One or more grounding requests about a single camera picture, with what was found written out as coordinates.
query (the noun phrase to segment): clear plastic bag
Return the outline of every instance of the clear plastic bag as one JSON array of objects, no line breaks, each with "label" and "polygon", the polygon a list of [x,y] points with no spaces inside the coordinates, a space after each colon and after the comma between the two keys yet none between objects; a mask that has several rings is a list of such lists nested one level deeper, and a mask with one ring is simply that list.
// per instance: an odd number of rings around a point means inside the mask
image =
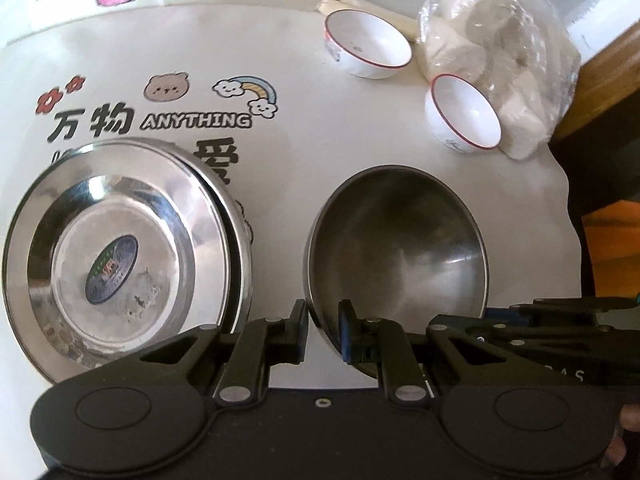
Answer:
[{"label": "clear plastic bag", "polygon": [[418,64],[428,80],[452,73],[489,99],[500,148],[522,160],[551,138],[569,109],[580,53],[545,0],[427,0]]}]

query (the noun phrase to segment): cloud print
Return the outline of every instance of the cloud print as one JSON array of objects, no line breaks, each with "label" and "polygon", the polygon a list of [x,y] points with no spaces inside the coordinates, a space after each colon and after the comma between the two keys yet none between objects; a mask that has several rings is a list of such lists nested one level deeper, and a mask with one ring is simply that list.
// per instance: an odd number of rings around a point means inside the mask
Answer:
[{"label": "cloud print", "polygon": [[244,94],[242,83],[239,81],[218,81],[212,90],[220,97],[234,97]]},{"label": "cloud print", "polygon": [[272,105],[265,98],[249,101],[247,104],[249,105],[249,113],[251,115],[260,115],[265,119],[273,119],[273,116],[278,111],[278,107]]}]

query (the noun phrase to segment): orange surface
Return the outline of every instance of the orange surface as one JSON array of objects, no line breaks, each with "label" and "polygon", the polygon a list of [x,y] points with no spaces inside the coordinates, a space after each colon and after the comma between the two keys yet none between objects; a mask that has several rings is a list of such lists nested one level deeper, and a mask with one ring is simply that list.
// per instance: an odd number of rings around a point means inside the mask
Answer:
[{"label": "orange surface", "polygon": [[598,296],[640,292],[640,203],[620,201],[582,218]]}]

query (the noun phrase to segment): human hand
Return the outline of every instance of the human hand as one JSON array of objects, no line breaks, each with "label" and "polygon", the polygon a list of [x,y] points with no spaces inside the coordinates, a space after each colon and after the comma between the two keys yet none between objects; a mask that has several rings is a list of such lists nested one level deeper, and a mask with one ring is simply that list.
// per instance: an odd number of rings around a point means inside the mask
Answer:
[{"label": "human hand", "polygon": [[[640,432],[640,404],[627,404],[620,412],[620,426],[627,431]],[[607,452],[605,459],[613,465],[620,464],[626,455],[625,443],[616,431]]]}]

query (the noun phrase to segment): white tabletop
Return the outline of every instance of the white tabletop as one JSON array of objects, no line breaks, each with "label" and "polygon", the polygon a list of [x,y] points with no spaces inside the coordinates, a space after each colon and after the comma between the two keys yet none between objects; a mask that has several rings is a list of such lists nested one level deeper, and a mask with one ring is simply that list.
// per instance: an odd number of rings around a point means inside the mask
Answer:
[{"label": "white tabletop", "polygon": [[[379,164],[425,170],[466,203],[488,252],[489,306],[580,294],[580,245],[566,211],[568,183],[549,150],[521,163],[501,152],[451,151],[425,128],[426,82],[416,67],[379,81],[340,72],[324,52],[318,14],[241,6],[108,14],[12,44],[0,54],[0,72],[6,102],[0,232],[6,232],[22,194],[54,153],[93,139],[94,110],[123,102],[134,110],[126,136],[172,140],[192,152],[197,140],[233,139],[238,161],[226,168],[228,189],[243,204],[255,233],[251,318],[286,316],[303,297],[303,248],[317,212],[345,179]],[[165,103],[144,97],[152,76],[180,72],[188,73],[190,82],[184,96]],[[86,78],[82,88],[65,92],[76,75]],[[252,115],[250,128],[182,123],[175,129],[140,129],[149,114],[250,113],[253,92],[224,98],[212,90],[235,76],[256,76],[273,87],[272,118],[269,112]],[[55,87],[63,98],[49,113],[35,114],[38,98]],[[86,111],[76,116],[74,136],[63,139],[65,130],[47,142],[59,122],[55,114],[80,108]],[[22,354],[5,315],[0,352],[2,477],[34,478],[44,466],[28,420],[47,383]],[[349,388],[371,386],[372,380],[344,365],[312,328],[304,364],[276,367],[271,384]]]}]

